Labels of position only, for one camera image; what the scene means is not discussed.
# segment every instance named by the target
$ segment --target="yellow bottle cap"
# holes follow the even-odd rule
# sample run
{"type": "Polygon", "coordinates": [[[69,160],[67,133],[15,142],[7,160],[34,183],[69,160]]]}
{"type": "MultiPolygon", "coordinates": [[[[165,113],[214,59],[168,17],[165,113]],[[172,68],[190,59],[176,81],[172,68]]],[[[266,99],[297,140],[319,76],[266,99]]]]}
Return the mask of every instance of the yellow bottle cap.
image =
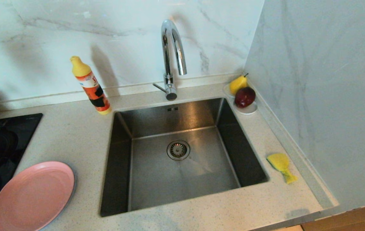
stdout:
{"type": "Polygon", "coordinates": [[[106,115],[106,114],[109,114],[110,112],[112,111],[112,108],[109,107],[107,110],[105,111],[98,111],[99,114],[102,114],[102,115],[106,115]]]}
{"type": "Polygon", "coordinates": [[[78,77],[83,77],[88,75],[91,72],[91,67],[87,64],[83,63],[78,56],[73,56],[70,58],[71,63],[73,64],[73,74],[78,77]]]}

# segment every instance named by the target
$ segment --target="pink plate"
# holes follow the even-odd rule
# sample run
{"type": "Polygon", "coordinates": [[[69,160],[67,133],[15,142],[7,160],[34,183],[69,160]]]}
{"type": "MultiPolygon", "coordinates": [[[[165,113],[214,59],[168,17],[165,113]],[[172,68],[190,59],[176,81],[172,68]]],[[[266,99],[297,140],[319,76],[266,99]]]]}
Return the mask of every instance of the pink plate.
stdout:
{"type": "Polygon", "coordinates": [[[0,231],[37,231],[64,209],[74,189],[74,173],[62,162],[33,165],[0,192],[0,231]]]}

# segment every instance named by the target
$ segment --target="apple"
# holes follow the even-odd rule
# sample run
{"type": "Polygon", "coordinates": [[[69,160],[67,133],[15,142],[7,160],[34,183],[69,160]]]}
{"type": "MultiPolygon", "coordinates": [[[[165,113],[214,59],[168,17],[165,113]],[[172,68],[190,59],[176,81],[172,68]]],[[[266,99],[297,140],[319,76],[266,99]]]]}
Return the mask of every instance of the apple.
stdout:
{"type": "Polygon", "coordinates": [[[235,94],[235,105],[239,108],[247,107],[255,101],[256,93],[250,87],[241,88],[235,94]]]}

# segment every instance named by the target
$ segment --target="sponge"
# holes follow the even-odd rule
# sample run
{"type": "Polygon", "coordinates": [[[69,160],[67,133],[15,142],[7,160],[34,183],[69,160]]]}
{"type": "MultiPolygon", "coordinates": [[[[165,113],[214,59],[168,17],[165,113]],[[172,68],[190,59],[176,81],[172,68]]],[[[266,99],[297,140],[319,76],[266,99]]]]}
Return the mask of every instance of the sponge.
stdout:
{"type": "Polygon", "coordinates": [[[284,175],[287,184],[298,180],[296,176],[292,175],[291,172],[289,172],[289,159],[285,154],[275,153],[269,155],[266,159],[276,170],[280,171],[284,175]]]}

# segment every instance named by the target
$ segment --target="pear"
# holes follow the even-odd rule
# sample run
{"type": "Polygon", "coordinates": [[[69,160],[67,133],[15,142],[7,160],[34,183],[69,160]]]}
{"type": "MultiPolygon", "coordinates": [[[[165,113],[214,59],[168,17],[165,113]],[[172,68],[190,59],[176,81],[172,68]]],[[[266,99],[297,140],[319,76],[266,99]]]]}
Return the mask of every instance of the pear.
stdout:
{"type": "Polygon", "coordinates": [[[239,89],[247,86],[247,75],[241,75],[230,83],[231,94],[235,95],[239,89]]]}

